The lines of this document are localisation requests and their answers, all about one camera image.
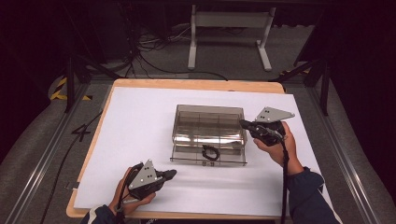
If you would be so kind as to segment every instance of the metal stand leg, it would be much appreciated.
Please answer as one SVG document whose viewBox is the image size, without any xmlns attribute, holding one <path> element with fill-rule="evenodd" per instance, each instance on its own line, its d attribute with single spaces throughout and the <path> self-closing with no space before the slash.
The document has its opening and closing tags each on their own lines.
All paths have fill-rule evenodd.
<svg viewBox="0 0 396 224">
<path fill-rule="evenodd" d="M 262 65 L 264 66 L 264 70 L 266 72 L 270 72 L 272 70 L 270 60 L 268 59 L 267 52 L 265 51 L 265 43 L 267 42 L 268 34 L 270 33 L 271 24 L 275 16 L 275 7 L 271 7 L 269 15 L 266 19 L 265 27 L 264 27 L 264 35 L 262 36 L 262 40 L 257 41 L 257 47 L 259 49 L 260 56 L 262 57 Z"/>
<path fill-rule="evenodd" d="M 192 12 L 191 12 L 191 45 L 190 45 L 189 65 L 188 65 L 188 68 L 190 70 L 195 68 L 195 58 L 196 58 L 196 53 L 197 53 L 197 40 L 195 38 L 195 34 L 196 34 L 195 12 L 196 12 L 196 7 L 195 7 L 195 5 L 192 5 Z"/>
<path fill-rule="evenodd" d="M 320 89 L 320 108 L 325 116 L 328 116 L 327 112 L 327 99 L 329 95 L 329 83 L 330 83 L 330 71 L 327 67 L 325 60 L 317 61 L 309 70 L 308 76 L 304 80 L 306 87 L 315 88 L 320 77 L 322 77 L 321 89 Z"/>
</svg>

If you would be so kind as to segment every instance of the white stand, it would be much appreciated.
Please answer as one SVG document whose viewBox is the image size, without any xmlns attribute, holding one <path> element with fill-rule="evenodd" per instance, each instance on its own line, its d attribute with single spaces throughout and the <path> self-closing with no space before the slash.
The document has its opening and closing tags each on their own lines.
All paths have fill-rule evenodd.
<svg viewBox="0 0 396 224">
<path fill-rule="evenodd" d="M 195 58 L 197 51 L 196 27 L 250 27 L 263 28 L 264 34 L 262 40 L 257 40 L 257 47 L 264 70 L 272 70 L 267 52 L 265 51 L 265 42 L 271 29 L 271 24 L 275 16 L 276 9 L 272 7 L 269 12 L 206 12 L 196 11 L 196 6 L 192 6 L 191 12 L 191 45 L 189 65 L 190 70 L 195 68 Z"/>
</svg>

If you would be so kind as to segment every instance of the black cord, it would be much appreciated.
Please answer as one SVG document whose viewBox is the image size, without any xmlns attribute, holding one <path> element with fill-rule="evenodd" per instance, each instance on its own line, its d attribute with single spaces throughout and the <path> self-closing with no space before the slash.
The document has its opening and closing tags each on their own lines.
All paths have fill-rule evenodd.
<svg viewBox="0 0 396 224">
<path fill-rule="evenodd" d="M 123 68 L 125 68 L 126 66 L 128 66 L 128 64 L 130 64 L 131 62 L 132 62 L 131 59 L 127 59 L 124 63 L 122 63 L 120 65 L 116 65 L 114 67 L 106 67 L 106 69 L 111 72 L 118 72 L 118 71 L 122 70 Z M 96 69 L 87 68 L 87 70 L 93 75 L 103 74 L 103 72 L 98 71 Z"/>
<path fill-rule="evenodd" d="M 118 74 L 108 70 L 107 68 L 103 67 L 101 64 L 99 64 L 99 63 L 97 63 L 97 62 L 95 62 L 95 61 L 93 61 L 93 60 L 91 60 L 91 59 L 89 59 L 89 58 L 87 58 L 85 56 L 78 55 L 78 54 L 76 54 L 74 56 L 77 57 L 78 59 L 82 60 L 84 63 L 87 63 L 88 65 L 90 65 L 94 69 L 100 71 L 102 74 L 106 74 L 109 77 L 112 77 L 114 80 L 116 80 L 118 78 L 124 78 L 124 77 L 121 77 Z"/>
<path fill-rule="evenodd" d="M 149 39 L 148 37 L 145 37 L 146 40 L 141 40 L 144 36 L 146 36 L 147 34 L 142 34 L 139 38 L 138 38 L 138 42 L 136 43 L 136 45 L 138 46 L 139 50 L 143 51 L 143 52 L 150 52 L 152 50 L 161 50 L 164 49 L 166 46 L 172 44 L 172 43 L 176 43 L 177 41 L 181 40 L 182 38 L 184 38 L 184 33 L 189 30 L 190 27 L 183 29 L 181 32 L 179 32 L 176 35 L 172 35 L 166 37 L 166 39 L 162 40 L 160 38 L 154 38 L 152 37 L 151 39 Z M 146 47 L 144 45 L 146 44 L 151 44 L 152 47 Z"/>
<path fill-rule="evenodd" d="M 203 157 L 207 158 L 207 159 L 210 160 L 210 161 L 216 161 L 216 160 L 219 159 L 219 157 L 220 157 L 220 151 L 219 151 L 217 148 L 212 147 L 212 146 L 208 146 L 208 145 L 202 145 L 202 147 L 203 147 L 203 148 L 202 148 L 202 156 L 203 156 Z M 206 153 L 207 150 L 212 150 L 212 151 L 214 151 L 215 154 L 216 154 L 216 157 L 210 157 L 210 156 L 208 156 L 207 153 Z"/>
<path fill-rule="evenodd" d="M 134 74 L 134 78 L 136 78 L 136 72 L 134 71 L 134 64 L 131 62 L 131 67 L 132 67 L 132 74 Z"/>
<path fill-rule="evenodd" d="M 280 223 L 284 224 L 286 219 L 286 203 L 288 199 L 288 164 L 289 152 L 286 150 L 285 142 L 283 139 L 280 141 L 283 147 L 283 195 L 282 195 L 282 217 Z"/>
<path fill-rule="evenodd" d="M 88 124 L 86 125 L 86 127 L 89 127 L 100 115 L 102 115 L 102 112 L 103 111 L 99 112 L 98 115 L 96 115 L 93 119 L 91 119 L 90 122 L 88 122 Z M 73 140 L 72 144 L 70 145 L 70 147 L 67 149 L 66 153 L 64 154 L 64 158 L 62 159 L 61 165 L 59 166 L 58 173 L 57 173 L 57 175 L 55 177 L 55 181 L 53 183 L 52 190 L 50 192 L 49 199 L 47 201 L 47 205 L 46 205 L 46 208 L 44 210 L 43 217 L 41 218 L 40 224 L 44 223 L 44 220 L 46 219 L 47 212 L 48 212 L 48 210 L 50 208 L 50 202 L 52 200 L 53 193 L 55 192 L 56 185 L 58 183 L 58 179 L 59 179 L 59 176 L 61 174 L 62 168 L 64 167 L 64 162 L 66 161 L 67 155 L 69 154 L 69 152 L 72 149 L 73 145 L 77 142 L 77 140 L 79 139 L 79 137 L 82 134 L 84 134 L 84 132 L 80 132 L 76 136 L 76 138 Z"/>
<path fill-rule="evenodd" d="M 143 65 L 142 65 L 142 63 L 140 62 L 140 59 L 139 59 L 139 57 L 137 57 L 136 59 L 137 59 L 137 61 L 139 62 L 139 64 L 140 64 L 140 67 L 143 69 L 143 71 L 145 71 L 145 73 L 146 73 L 146 76 L 148 77 L 148 78 L 150 78 L 150 79 L 153 79 L 152 77 L 150 77 L 149 76 L 149 73 L 148 73 L 148 71 L 143 67 Z"/>
<path fill-rule="evenodd" d="M 172 73 L 172 74 L 186 74 L 186 73 L 206 73 L 206 74 L 210 74 L 210 75 L 214 75 L 217 77 L 221 77 L 222 79 L 224 79 L 225 81 L 228 81 L 228 79 L 220 74 L 217 73 L 212 73 L 212 72 L 193 72 L 193 71 L 188 71 L 188 72 L 172 72 L 172 71 L 167 71 L 167 70 L 163 70 L 157 66 L 154 66 L 152 63 L 149 63 L 143 56 L 141 53 L 139 53 L 140 58 L 145 61 L 145 63 L 147 63 L 148 65 L 150 65 L 151 67 L 161 71 L 161 72 L 165 72 L 165 73 Z"/>
<path fill-rule="evenodd" d="M 117 208 L 116 208 L 116 209 L 120 209 L 120 208 L 121 208 L 122 194 L 123 194 L 123 191 L 124 191 L 124 189 L 125 189 L 125 187 L 126 187 L 126 180 L 128 179 L 128 176 L 131 175 L 131 173 L 132 173 L 135 169 L 136 169 L 136 168 L 135 168 L 135 166 L 134 166 L 134 167 L 128 172 L 127 178 L 125 178 L 125 179 L 124 179 L 124 182 L 122 183 L 122 189 L 121 189 L 121 192 L 120 192 L 119 202 L 117 203 Z"/>
<path fill-rule="evenodd" d="M 246 28 L 219 28 L 219 30 L 230 35 L 240 35 L 246 30 Z"/>
<path fill-rule="evenodd" d="M 129 70 L 131 70 L 131 68 L 132 68 L 132 62 L 130 62 L 129 68 L 128 68 L 128 70 L 126 70 L 126 73 L 125 73 L 124 77 L 128 77 L 128 73 L 129 73 Z"/>
</svg>

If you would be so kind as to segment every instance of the human hand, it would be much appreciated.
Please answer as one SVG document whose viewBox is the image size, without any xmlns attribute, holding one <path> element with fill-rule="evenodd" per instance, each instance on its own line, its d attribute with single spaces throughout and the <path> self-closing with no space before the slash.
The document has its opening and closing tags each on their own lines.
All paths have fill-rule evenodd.
<svg viewBox="0 0 396 224">
<path fill-rule="evenodd" d="M 133 197 L 131 197 L 129 195 L 128 189 L 124 188 L 124 186 L 123 186 L 124 181 L 125 181 L 127 175 L 130 173 L 131 169 L 132 168 L 130 167 L 125 172 L 123 179 L 121 179 L 119 184 L 117 185 L 113 201 L 111 201 L 111 203 L 108 205 L 108 208 L 111 210 L 111 212 L 113 212 L 114 216 L 117 214 L 115 207 L 118 205 L 121 191 L 122 191 L 122 199 L 123 200 L 130 200 L 130 199 L 132 200 L 133 199 Z M 147 196 L 146 198 L 144 198 L 141 201 L 137 201 L 135 203 L 122 203 L 121 206 L 123 208 L 124 215 L 128 215 L 128 214 L 132 213 L 140 205 L 151 203 L 151 201 L 152 201 L 152 199 L 154 199 L 154 197 L 155 197 L 155 193 L 151 193 L 149 196 Z"/>
<path fill-rule="evenodd" d="M 285 129 L 285 146 L 286 150 L 289 153 L 289 163 L 288 163 L 288 174 L 294 175 L 302 172 L 304 170 L 303 166 L 300 164 L 297 158 L 297 151 L 296 151 L 296 143 L 292 132 L 290 131 L 288 123 L 282 121 L 283 128 Z M 264 142 L 260 141 L 259 139 L 253 139 L 253 142 L 257 145 L 257 147 L 268 154 L 270 154 L 271 159 L 278 163 L 280 166 L 283 166 L 283 147 L 282 145 L 276 144 L 271 147 L 268 147 L 264 144 Z"/>
</svg>

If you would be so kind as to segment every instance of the metal bar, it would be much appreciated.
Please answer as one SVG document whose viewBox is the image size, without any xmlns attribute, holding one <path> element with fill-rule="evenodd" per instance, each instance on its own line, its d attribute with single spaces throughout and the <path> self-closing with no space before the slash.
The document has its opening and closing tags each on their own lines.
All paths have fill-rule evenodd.
<svg viewBox="0 0 396 224">
<path fill-rule="evenodd" d="M 45 173 L 47 172 L 50 163 L 58 150 L 59 144 L 62 140 L 62 136 L 64 131 L 69 123 L 70 119 L 73 117 L 80 99 L 84 96 L 86 90 L 88 89 L 88 84 L 81 84 L 78 88 L 78 101 L 76 101 L 73 106 L 70 108 L 68 113 L 64 113 L 61 118 L 60 123 L 58 124 L 57 129 L 55 130 L 54 135 L 51 137 L 49 144 L 47 145 L 46 150 L 41 156 L 40 161 L 38 162 L 35 170 L 32 172 L 26 186 L 24 187 L 20 198 L 15 203 L 12 208 L 11 213 L 8 215 L 6 220 L 6 224 L 8 223 L 20 223 L 21 218 L 23 217 L 29 203 L 32 201 L 35 196 L 35 192 L 40 186 L 41 180 L 43 179 Z"/>
<path fill-rule="evenodd" d="M 271 7 L 270 11 L 268 12 L 268 17 L 265 20 L 265 25 L 264 25 L 264 34 L 262 35 L 262 41 L 260 41 L 260 49 L 263 49 L 265 47 L 265 43 L 267 42 L 268 35 L 270 34 L 271 30 L 271 25 L 275 16 L 275 7 Z"/>
<path fill-rule="evenodd" d="M 195 13 L 196 26 L 204 27 L 266 28 L 268 24 L 271 26 L 272 19 L 268 12 L 197 11 Z"/>
<path fill-rule="evenodd" d="M 197 54 L 197 39 L 196 36 L 196 23 L 195 23 L 196 6 L 192 5 L 191 10 L 191 44 L 190 44 L 190 54 L 189 63 L 187 65 L 188 69 L 193 70 L 195 68 L 195 58 Z"/>
<path fill-rule="evenodd" d="M 354 197 L 355 202 L 359 207 L 364 223 L 381 223 L 381 221 L 375 214 L 373 207 L 370 205 L 367 193 L 361 183 L 361 180 L 359 179 L 358 174 L 355 171 L 355 168 L 353 167 L 352 162 L 350 161 L 345 149 L 338 140 L 339 138 L 334 127 L 332 126 L 330 118 L 322 115 L 321 107 L 318 100 L 318 93 L 315 91 L 314 88 L 307 88 L 307 91 L 311 100 L 314 101 L 314 106 L 319 114 L 319 117 L 321 118 L 321 122 L 325 127 L 326 132 L 331 138 L 332 151 L 338 161 L 341 171 L 344 174 L 346 183 L 349 186 L 352 196 Z"/>
</svg>

